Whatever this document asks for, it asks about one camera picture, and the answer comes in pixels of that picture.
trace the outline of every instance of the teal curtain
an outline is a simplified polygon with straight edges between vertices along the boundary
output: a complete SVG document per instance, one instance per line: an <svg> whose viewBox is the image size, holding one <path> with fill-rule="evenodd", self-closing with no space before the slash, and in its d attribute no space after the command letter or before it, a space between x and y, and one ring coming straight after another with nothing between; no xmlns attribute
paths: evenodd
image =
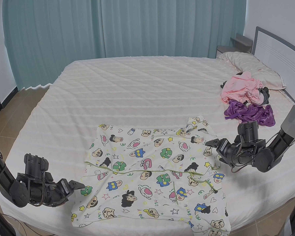
<svg viewBox="0 0 295 236"><path fill-rule="evenodd" d="M3 0L18 88L53 83L75 60L214 58L244 31L246 0Z"/></svg>

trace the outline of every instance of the purple fabric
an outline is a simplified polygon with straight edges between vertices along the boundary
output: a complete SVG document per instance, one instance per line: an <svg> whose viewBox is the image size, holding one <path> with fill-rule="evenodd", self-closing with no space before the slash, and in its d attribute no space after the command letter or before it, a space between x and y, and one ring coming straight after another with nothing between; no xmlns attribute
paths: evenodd
<svg viewBox="0 0 295 236"><path fill-rule="evenodd" d="M273 110L271 105L267 105L265 108L258 104L250 104L248 107L236 100L229 101L229 107L224 112L226 120L228 119L239 119L242 123L248 121L257 121L259 125L272 127L275 125L273 116Z"/></svg>

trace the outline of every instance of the mattress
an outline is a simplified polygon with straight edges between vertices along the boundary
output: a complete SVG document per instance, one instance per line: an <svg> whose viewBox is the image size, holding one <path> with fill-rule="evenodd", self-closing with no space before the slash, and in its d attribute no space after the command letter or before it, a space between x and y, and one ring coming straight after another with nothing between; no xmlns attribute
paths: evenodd
<svg viewBox="0 0 295 236"><path fill-rule="evenodd" d="M189 116L203 115L219 138L233 141L237 120L225 120L228 105L220 99L220 84L237 70L221 59L190 57L123 57L75 61L34 108L20 131L6 164L14 176L24 172L24 154L43 156L57 182L79 180L84 158L99 124L129 128L177 128ZM269 139L280 129L292 107L281 91L270 91L274 127L259 127L259 137ZM245 167L226 175L223 191L232 230L267 214L295 197L295 144L279 165L267 173ZM58 236L74 235L192 235L184 222L135 220L125 217L78 228L71 225L69 202L56 208L27 205L18 208L0 193L5 214Z"/></svg>

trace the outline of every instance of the white headboard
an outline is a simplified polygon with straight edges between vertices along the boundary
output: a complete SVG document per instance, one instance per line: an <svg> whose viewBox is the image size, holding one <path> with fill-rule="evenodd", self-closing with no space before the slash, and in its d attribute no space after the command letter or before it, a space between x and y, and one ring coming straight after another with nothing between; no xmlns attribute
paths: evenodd
<svg viewBox="0 0 295 236"><path fill-rule="evenodd" d="M295 46L257 26L252 54L279 73L286 93L295 102Z"/></svg>

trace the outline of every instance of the floor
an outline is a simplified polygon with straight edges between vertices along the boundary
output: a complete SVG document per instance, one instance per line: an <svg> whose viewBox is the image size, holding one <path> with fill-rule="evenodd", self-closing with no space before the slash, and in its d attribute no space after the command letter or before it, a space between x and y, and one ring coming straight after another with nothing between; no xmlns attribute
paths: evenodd
<svg viewBox="0 0 295 236"><path fill-rule="evenodd" d="M0 150L3 154L4 160L7 158L16 137L24 126L27 118L30 116L33 108L35 108L47 90L48 87L27 90L23 89L13 97L3 110L0 111ZM263 236L267 234L269 236L274 236L279 232L294 205L295 198L289 200L283 206L257 219L251 224L232 231L230 235ZM12 218L7 218L7 220L16 228L19 228L19 231L25 235L24 229L17 221ZM27 236L37 235L26 227L23 222L21 222L21 224L24 226ZM32 228L41 235L50 235L50 233L34 227Z"/></svg>

